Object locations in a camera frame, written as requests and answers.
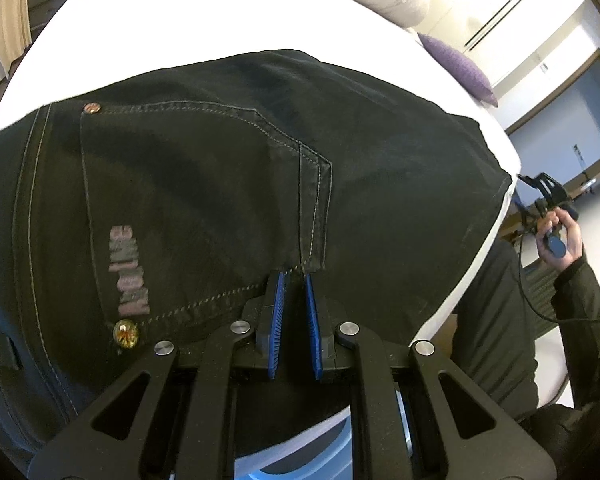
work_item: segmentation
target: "metal button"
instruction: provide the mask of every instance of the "metal button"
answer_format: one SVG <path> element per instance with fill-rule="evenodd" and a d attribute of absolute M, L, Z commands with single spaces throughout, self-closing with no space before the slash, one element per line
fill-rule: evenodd
<path fill-rule="evenodd" d="M 416 352 L 420 355 L 431 355 L 435 349 L 436 347 L 429 341 L 418 341 L 416 343 Z"/>
<path fill-rule="evenodd" d="M 130 319 L 121 319 L 113 327 L 113 339 L 120 348 L 129 350 L 138 344 L 138 326 Z"/>
<path fill-rule="evenodd" d="M 159 341 L 154 346 L 154 352 L 156 355 L 169 355 L 174 348 L 171 341 Z"/>
<path fill-rule="evenodd" d="M 89 103 L 82 109 L 86 114 L 97 114 L 102 107 L 98 103 Z"/>
<path fill-rule="evenodd" d="M 231 332 L 234 334 L 246 334 L 251 329 L 248 321 L 238 320 L 231 323 Z"/>
<path fill-rule="evenodd" d="M 344 335 L 356 335 L 358 332 L 360 332 L 360 327 L 355 323 L 346 321 L 340 325 L 340 331 Z"/>

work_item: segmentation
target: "dark trousers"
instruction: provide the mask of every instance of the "dark trousers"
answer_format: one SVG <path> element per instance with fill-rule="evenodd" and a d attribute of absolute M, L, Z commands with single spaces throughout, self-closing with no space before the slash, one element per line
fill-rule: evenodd
<path fill-rule="evenodd" d="M 510 244 L 496 240 L 456 313 L 451 359 L 515 420 L 535 410 L 534 313 L 523 303 Z"/>

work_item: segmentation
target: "white wardrobe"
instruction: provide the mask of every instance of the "white wardrobe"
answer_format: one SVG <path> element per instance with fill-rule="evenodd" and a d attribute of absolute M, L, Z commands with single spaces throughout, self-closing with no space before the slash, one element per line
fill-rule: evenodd
<path fill-rule="evenodd" d="M 432 0 L 418 32 L 463 52 L 497 84 L 584 0 Z"/>

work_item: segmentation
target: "black sleeve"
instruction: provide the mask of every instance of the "black sleeve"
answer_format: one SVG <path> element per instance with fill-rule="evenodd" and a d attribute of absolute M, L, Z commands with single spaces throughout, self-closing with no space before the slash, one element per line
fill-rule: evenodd
<path fill-rule="evenodd" d="M 555 280 L 552 298 L 558 319 L 600 319 L 600 286 L 586 259 L 573 262 Z M 576 409 L 600 400 L 600 323 L 560 325 Z"/>

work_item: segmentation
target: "person's arm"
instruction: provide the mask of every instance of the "person's arm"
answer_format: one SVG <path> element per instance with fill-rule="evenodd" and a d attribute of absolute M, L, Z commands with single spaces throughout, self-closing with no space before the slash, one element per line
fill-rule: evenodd
<path fill-rule="evenodd" d="M 555 258 L 544 246 L 546 232 L 560 222 L 566 227 L 567 253 Z M 556 208 L 538 222 L 536 236 L 540 257 L 560 271 L 554 282 L 552 298 L 557 319 L 600 319 L 600 286 L 583 256 L 578 223 L 564 210 Z M 600 400 L 600 323 L 570 322 L 560 325 L 560 334 L 573 391 L 573 403 L 581 408 Z"/>

